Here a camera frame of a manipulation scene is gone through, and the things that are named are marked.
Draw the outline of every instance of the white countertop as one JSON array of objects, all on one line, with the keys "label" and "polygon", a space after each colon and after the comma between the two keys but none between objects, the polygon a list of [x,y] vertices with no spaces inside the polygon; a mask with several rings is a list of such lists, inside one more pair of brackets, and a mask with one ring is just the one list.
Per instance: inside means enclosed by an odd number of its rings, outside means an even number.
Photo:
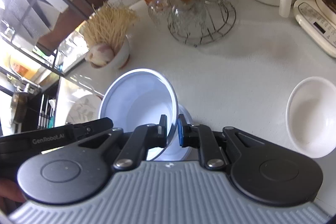
[{"label": "white countertop", "polygon": [[[320,50],[293,15],[281,18],[278,8],[255,0],[238,0],[235,7],[233,29],[219,42],[194,48],[176,42],[168,30],[157,31],[145,3],[140,1],[132,7],[141,20],[129,36],[131,58],[127,66],[113,72],[84,63],[67,78],[104,94],[122,73],[151,68],[168,78],[179,103],[194,121],[216,131],[234,126],[294,150],[285,124],[289,95],[309,76],[321,76],[336,84],[336,62]],[[77,89],[61,80],[56,126],[64,124],[76,96],[87,94]],[[336,151],[317,162],[324,173],[317,203],[335,214]]]}]

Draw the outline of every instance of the finger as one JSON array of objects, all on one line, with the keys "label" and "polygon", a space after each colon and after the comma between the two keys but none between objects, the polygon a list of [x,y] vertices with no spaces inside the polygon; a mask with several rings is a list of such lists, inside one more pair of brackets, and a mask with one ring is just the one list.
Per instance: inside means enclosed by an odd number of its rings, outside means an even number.
[{"label": "finger", "polygon": [[6,204],[2,197],[0,197],[0,210],[5,214],[7,213]]},{"label": "finger", "polygon": [[0,178],[0,196],[16,202],[25,202],[19,186],[8,179]]}]

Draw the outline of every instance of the white ceramic bowl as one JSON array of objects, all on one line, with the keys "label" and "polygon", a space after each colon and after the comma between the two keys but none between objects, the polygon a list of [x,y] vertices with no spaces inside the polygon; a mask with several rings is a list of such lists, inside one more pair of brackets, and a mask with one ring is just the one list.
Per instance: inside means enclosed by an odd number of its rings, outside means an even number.
[{"label": "white ceramic bowl", "polygon": [[292,91],[286,126],[296,149],[311,158],[336,147],[336,86],[322,77],[309,77]]},{"label": "white ceramic bowl", "polygon": [[[114,127],[132,132],[143,124],[158,124],[161,114],[165,114],[169,144],[176,130],[178,111],[175,91],[166,78],[154,70],[135,69],[109,87],[100,105],[99,118],[108,117]],[[156,158],[162,151],[162,148],[150,149],[147,160]]]},{"label": "white ceramic bowl", "polygon": [[116,56],[104,67],[94,67],[97,70],[104,70],[109,68],[111,70],[122,69],[128,62],[130,57],[130,46],[127,37],[125,37],[124,42],[116,54]]}]

